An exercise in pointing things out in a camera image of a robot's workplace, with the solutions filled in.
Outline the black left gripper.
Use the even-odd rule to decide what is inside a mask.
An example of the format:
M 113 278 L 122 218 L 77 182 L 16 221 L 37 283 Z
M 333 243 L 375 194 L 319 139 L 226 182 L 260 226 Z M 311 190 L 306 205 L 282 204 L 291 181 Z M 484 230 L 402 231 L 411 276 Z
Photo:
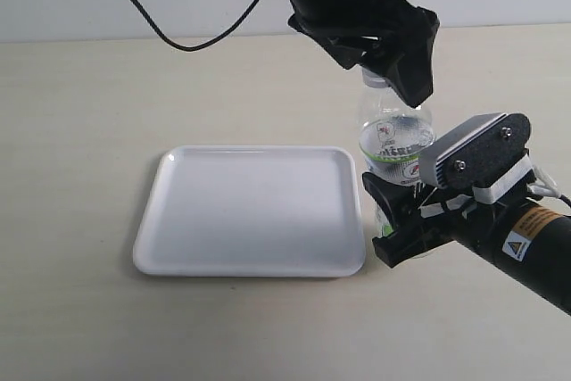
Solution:
M 343 69 L 359 65 L 385 78 L 416 108 L 434 92 L 435 12 L 408 0 L 288 0 L 288 26 L 310 38 Z

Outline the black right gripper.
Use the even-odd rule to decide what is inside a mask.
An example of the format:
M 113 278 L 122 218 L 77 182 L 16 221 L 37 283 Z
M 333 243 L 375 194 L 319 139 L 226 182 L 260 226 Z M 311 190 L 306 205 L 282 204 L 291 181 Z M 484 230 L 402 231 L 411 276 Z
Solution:
M 478 203 L 473 195 L 446 196 L 437 190 L 439 201 L 423 203 L 419 207 L 421 218 L 402 224 L 418 207 L 415 187 L 394 185 L 369 171 L 361 179 L 389 223 L 400 225 L 389 236 L 372 239 L 376 257 L 389 268 L 451 241 L 494 265 L 497 235 L 509 211 L 549 195 L 549 180 L 537 175 L 525 176 L 492 205 Z

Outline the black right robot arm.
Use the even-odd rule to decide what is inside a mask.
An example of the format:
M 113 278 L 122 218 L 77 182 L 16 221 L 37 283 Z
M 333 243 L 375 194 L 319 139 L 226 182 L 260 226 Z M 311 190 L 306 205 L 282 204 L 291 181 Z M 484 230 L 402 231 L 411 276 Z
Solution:
M 372 239 L 376 257 L 394 268 L 457 242 L 565 313 L 570 312 L 570 218 L 540 205 L 524 177 L 492 205 L 468 190 L 396 186 L 370 172 L 366 192 L 391 232 Z

